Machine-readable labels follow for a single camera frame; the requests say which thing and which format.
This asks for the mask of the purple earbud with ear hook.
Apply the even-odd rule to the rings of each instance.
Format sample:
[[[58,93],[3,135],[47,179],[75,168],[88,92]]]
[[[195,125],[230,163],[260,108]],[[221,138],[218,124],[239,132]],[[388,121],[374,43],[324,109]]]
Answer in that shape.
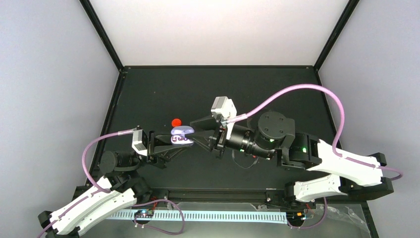
[[[171,137],[171,143],[172,144],[183,144],[183,137],[179,137],[179,136],[172,136]]]

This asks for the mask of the lavender earbud charging case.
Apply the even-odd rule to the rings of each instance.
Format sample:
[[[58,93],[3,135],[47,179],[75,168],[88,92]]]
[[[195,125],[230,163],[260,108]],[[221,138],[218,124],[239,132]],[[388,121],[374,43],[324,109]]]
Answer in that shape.
[[[182,126],[174,127],[171,130],[171,135],[172,136],[179,136],[179,137],[186,138],[186,135],[192,134],[194,132],[195,132],[195,130],[192,127],[186,126],[186,125],[182,125]]]

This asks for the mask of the orange round bottle cap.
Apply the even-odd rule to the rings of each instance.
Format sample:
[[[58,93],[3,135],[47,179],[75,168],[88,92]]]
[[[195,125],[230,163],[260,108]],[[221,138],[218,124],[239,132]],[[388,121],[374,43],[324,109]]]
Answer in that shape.
[[[171,126],[172,127],[177,127],[177,126],[181,126],[182,125],[182,121],[179,118],[175,118],[171,121]]]

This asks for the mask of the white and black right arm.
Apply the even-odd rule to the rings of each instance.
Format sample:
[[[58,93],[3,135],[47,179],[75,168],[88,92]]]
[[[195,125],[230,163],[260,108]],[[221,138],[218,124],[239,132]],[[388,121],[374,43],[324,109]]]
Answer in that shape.
[[[382,153],[360,156],[333,149],[327,142],[297,132],[293,119],[268,111],[247,126],[226,124],[220,116],[192,121],[194,132],[188,138],[222,157],[225,149],[263,159],[277,159],[284,169],[323,172],[324,176],[285,185],[283,203],[290,208],[300,203],[330,196],[351,200],[375,200],[393,193],[390,178],[383,175],[386,159]]]

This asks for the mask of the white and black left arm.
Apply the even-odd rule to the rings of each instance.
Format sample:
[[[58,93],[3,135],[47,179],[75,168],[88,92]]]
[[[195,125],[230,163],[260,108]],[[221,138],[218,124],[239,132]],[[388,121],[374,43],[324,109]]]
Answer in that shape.
[[[103,175],[95,180],[87,168],[87,152],[97,142],[127,134],[132,135],[134,151],[103,153],[99,165]],[[82,153],[82,168],[91,187],[62,208],[40,213],[38,219],[43,230],[38,237],[79,238],[97,223],[128,207],[144,209],[134,215],[133,223],[137,225],[141,217],[153,218],[159,203],[175,208],[184,223],[185,216],[179,206],[167,198],[153,198],[153,191],[138,173],[152,155],[149,145],[148,136],[139,128],[102,135],[91,141]]]

